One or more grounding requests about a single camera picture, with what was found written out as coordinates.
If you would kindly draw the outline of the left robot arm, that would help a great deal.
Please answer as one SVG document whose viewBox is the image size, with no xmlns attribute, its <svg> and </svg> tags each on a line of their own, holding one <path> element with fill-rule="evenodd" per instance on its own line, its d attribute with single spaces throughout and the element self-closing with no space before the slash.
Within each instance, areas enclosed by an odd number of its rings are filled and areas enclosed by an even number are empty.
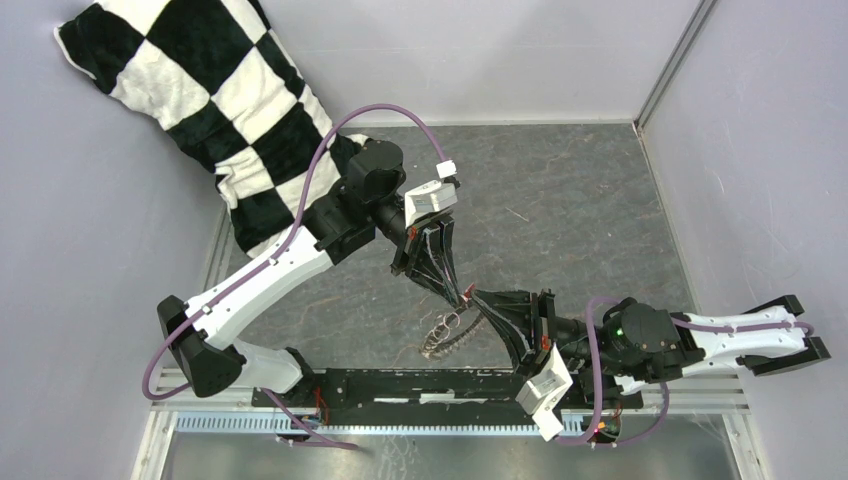
<svg viewBox="0 0 848 480">
<path fill-rule="evenodd" d="M 313 379 L 287 350 L 239 341 L 261 313 L 300 284 L 339 264 L 382 234 L 396 247 L 390 265 L 454 308 L 466 296 L 452 256 L 451 207 L 457 201 L 457 167 L 438 163 L 435 180 L 398 194 L 406 174 L 403 153 L 371 141 L 346 176 L 307 209 L 304 222 L 282 233 L 267 250 L 210 290 L 182 301 L 169 296 L 157 307 L 166 346 L 187 387 L 206 398 L 233 384 L 268 388 L 290 407 L 306 405 Z"/>
</svg>

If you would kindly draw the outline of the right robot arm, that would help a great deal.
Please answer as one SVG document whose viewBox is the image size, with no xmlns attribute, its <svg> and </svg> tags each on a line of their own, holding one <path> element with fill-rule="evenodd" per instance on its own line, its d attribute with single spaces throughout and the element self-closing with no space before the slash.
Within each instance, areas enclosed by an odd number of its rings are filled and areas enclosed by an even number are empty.
<svg viewBox="0 0 848 480">
<path fill-rule="evenodd" d="M 804 309 L 784 295 L 739 315 L 702 316 L 654 308 L 632 297 L 598 300 L 596 320 L 560 317 L 548 291 L 485 291 L 473 304 L 504 341 L 515 370 L 541 371 L 558 351 L 577 377 L 580 400 L 591 408 L 612 401 L 618 389 L 632 394 L 648 384 L 722 370 L 747 369 L 756 376 L 790 372 L 830 359 Z M 597 358 L 600 370 L 592 371 Z"/>
</svg>

